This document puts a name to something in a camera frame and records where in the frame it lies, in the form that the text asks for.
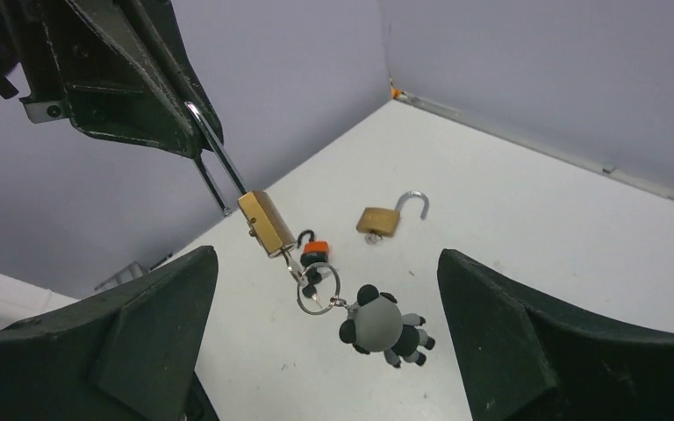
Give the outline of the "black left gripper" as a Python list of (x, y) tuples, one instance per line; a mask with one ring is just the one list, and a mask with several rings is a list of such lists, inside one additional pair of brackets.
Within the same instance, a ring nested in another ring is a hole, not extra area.
[(20, 66), (32, 123), (69, 118), (92, 138), (194, 159), (201, 132), (122, 2), (0, 1), (0, 97), (18, 95), (9, 75)]

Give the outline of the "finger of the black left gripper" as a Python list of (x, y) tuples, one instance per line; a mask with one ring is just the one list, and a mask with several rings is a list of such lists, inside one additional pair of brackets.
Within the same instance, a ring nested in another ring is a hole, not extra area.
[(179, 103), (194, 103), (222, 139), (223, 128), (210, 98), (190, 63), (170, 1), (123, 1), (121, 8)]

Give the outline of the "small brass padlock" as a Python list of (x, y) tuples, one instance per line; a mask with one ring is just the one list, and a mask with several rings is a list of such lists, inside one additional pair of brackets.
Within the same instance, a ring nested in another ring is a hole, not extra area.
[(232, 184), (241, 193), (237, 203), (247, 220), (249, 235), (257, 239), (270, 259), (282, 257), (291, 262), (290, 253), (296, 245), (296, 240), (269, 195), (260, 190), (247, 190), (240, 172), (233, 164), (208, 118), (193, 102), (185, 101), (184, 104), (206, 144), (219, 159)]

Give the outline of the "black keys of orange padlock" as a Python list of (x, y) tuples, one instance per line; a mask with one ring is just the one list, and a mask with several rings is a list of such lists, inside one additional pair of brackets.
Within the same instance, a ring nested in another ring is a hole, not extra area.
[(323, 275), (317, 268), (306, 272), (307, 285), (301, 289), (302, 295), (318, 308), (323, 309), (323, 303), (319, 298), (318, 286), (323, 280)]

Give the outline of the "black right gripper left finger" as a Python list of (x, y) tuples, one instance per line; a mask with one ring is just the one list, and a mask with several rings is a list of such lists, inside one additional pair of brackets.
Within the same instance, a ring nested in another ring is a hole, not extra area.
[(0, 329), (0, 420), (214, 420), (195, 366), (219, 274), (201, 246)]

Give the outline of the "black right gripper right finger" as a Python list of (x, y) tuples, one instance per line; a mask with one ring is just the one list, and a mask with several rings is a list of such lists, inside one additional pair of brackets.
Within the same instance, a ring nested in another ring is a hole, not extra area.
[(475, 420), (674, 420), (674, 333), (566, 303), (454, 249), (437, 281)]

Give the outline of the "orange black padlock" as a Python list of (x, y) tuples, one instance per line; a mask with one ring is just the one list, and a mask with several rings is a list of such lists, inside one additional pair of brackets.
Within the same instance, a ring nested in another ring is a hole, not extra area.
[(330, 248), (326, 241), (316, 240), (313, 230), (304, 230), (298, 235), (297, 246), (303, 247), (300, 264), (307, 268), (314, 263), (327, 263)]

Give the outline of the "small padlock key with ring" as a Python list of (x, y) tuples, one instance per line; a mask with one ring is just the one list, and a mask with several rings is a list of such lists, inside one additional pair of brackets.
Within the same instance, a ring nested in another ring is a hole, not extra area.
[[(338, 305), (340, 301), (341, 279), (337, 269), (329, 262), (328, 253), (302, 253), (296, 259), (290, 251), (282, 256), (286, 268), (296, 282), (296, 304), (309, 316), (322, 316)], [(319, 287), (325, 281), (333, 283), (333, 292), (325, 295)]]

